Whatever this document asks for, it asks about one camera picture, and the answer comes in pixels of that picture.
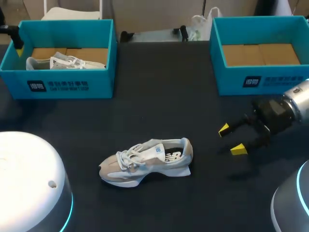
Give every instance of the white dome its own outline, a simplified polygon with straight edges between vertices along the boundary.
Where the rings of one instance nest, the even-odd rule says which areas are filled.
[[[0,231],[27,231],[57,203],[65,169],[44,139],[23,132],[0,132]]]

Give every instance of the blue box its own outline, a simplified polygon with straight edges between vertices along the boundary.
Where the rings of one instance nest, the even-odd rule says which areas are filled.
[[[227,66],[222,45],[266,43],[292,44],[301,64]],[[309,25],[303,16],[214,18],[210,50],[219,95],[280,94],[309,76]]]
[[[112,97],[117,55],[112,20],[22,21],[19,27],[25,43],[23,54],[18,56],[11,41],[0,66],[0,75],[14,99]],[[26,71],[26,59],[33,49],[48,47],[108,48],[106,69]],[[33,90],[33,84],[40,91]]]

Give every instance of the shoelace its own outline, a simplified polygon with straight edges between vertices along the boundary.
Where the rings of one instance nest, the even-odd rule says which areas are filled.
[[[68,60],[68,62],[70,63],[70,65],[75,66],[74,68],[83,69],[83,67],[86,66],[86,62],[83,61],[82,59],[78,59],[78,58],[76,58],[76,57],[74,57],[74,56],[69,56],[69,57],[74,58],[73,61],[72,61],[72,60]]]
[[[145,165],[145,163],[139,163],[139,162],[135,162],[130,158],[130,155],[140,155],[140,152],[135,151],[134,149],[137,148],[138,146],[140,146],[141,144],[137,144],[133,147],[131,147],[129,150],[124,150],[123,152],[118,151],[116,153],[116,157],[118,160],[118,164],[120,166],[120,168],[122,170],[126,170],[128,168],[131,168],[132,166],[134,168],[136,168],[137,166],[141,166],[141,165]]]

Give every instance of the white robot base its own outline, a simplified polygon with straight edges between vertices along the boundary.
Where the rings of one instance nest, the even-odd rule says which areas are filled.
[[[305,162],[279,188],[270,206],[276,232],[309,231],[309,162]]]
[[[62,160],[44,139],[0,132],[0,231],[64,232],[73,195]]]

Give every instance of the shoe sole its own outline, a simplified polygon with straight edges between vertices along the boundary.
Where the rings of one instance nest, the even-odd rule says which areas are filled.
[[[187,176],[187,175],[191,174],[188,166],[184,167],[184,168],[160,170],[160,171],[156,171],[156,173],[161,173],[161,174],[169,176],[169,177],[181,177],[181,176]],[[140,182],[143,180],[143,178],[146,175],[141,176],[140,178],[138,178],[136,180],[127,181],[127,182],[112,182],[112,181],[104,180],[103,178],[102,178],[102,180],[104,180],[105,182],[107,182],[111,185],[115,185],[115,186],[118,186],[118,187],[132,188],[132,187],[136,187],[137,185],[139,185]]]

